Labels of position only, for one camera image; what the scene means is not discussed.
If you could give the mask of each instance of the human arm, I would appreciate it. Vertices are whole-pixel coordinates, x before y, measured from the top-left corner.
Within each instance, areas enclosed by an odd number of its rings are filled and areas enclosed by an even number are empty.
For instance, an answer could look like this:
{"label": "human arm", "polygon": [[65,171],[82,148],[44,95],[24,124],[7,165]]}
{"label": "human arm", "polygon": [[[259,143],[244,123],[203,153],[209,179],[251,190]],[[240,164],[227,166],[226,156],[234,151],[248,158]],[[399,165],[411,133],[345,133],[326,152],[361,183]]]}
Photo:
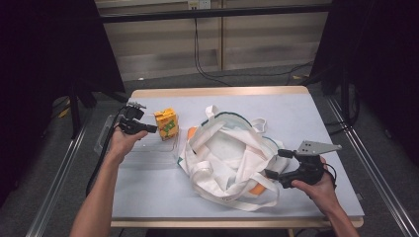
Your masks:
{"label": "human arm", "polygon": [[119,127],[115,128],[111,148],[104,159],[92,191],[77,213],[70,236],[109,235],[119,166],[135,142],[146,134],[146,131],[141,131],[127,135]]}
{"label": "human arm", "polygon": [[[326,163],[323,157],[321,157],[321,162]],[[321,180],[312,186],[299,180],[292,181],[292,185],[311,197],[319,210],[329,219],[336,236],[359,236],[358,231],[340,205],[333,188],[332,178],[328,174],[324,173]]]}

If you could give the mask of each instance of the human hand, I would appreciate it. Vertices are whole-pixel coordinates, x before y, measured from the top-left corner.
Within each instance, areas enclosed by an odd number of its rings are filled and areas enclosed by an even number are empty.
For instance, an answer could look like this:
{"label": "human hand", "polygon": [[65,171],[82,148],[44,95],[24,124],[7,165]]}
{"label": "human hand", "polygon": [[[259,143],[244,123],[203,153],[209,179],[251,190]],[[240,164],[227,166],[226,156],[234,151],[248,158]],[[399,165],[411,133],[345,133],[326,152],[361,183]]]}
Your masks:
{"label": "human hand", "polygon": [[[322,163],[326,163],[326,160],[323,157],[320,157],[320,159]],[[326,173],[324,173],[321,180],[314,185],[308,185],[299,180],[293,180],[292,185],[310,196],[320,211],[325,215],[328,215],[328,213],[336,207],[340,207],[333,187],[332,178]]]}
{"label": "human hand", "polygon": [[112,154],[117,160],[117,164],[120,165],[124,157],[132,150],[135,142],[147,134],[148,132],[145,130],[133,135],[125,134],[120,127],[116,126],[111,138],[109,154]]}

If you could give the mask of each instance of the white bag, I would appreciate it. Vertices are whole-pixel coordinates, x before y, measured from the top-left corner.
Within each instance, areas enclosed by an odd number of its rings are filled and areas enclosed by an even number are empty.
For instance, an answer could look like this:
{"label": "white bag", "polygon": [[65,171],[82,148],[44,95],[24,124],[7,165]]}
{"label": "white bag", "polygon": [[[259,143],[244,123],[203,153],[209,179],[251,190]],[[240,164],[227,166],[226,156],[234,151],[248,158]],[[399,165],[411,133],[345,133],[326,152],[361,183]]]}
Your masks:
{"label": "white bag", "polygon": [[[276,205],[279,189],[261,173],[265,169],[281,173],[287,167],[290,159],[277,156],[282,142],[260,134],[262,118],[252,125],[236,113],[218,114],[214,106],[206,111],[209,119],[186,142],[178,161],[193,189],[203,198],[246,211]],[[264,203],[239,200],[256,198],[249,191],[258,184],[274,195]]]}

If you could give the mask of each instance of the person's left hand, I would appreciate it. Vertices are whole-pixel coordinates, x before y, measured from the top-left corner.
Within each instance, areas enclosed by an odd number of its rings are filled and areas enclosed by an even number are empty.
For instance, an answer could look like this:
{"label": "person's left hand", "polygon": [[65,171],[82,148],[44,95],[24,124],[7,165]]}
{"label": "person's left hand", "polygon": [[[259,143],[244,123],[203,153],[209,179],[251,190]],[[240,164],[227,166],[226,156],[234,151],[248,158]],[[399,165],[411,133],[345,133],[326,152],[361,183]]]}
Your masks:
{"label": "person's left hand", "polygon": [[148,134],[147,131],[142,130],[139,133],[128,135],[125,134],[120,127],[116,126],[114,134],[111,138],[111,148],[109,150],[110,154],[114,154],[118,157],[118,164],[121,164],[124,160],[124,157],[132,150],[133,145],[136,141]]}

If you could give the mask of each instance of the person's right hand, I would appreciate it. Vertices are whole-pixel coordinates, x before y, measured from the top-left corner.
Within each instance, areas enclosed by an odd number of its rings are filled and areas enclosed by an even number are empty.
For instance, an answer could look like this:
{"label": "person's right hand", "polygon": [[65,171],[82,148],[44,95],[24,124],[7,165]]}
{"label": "person's right hand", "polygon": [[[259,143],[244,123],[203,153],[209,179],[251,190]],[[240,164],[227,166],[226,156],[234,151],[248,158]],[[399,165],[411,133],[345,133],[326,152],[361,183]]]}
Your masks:
{"label": "person's right hand", "polygon": [[[320,159],[322,163],[326,163],[323,157],[320,157]],[[315,185],[308,185],[299,180],[293,180],[292,185],[310,196],[320,211],[325,215],[330,213],[334,208],[340,207],[335,189],[333,188],[332,178],[326,173],[323,174],[321,180]]]}

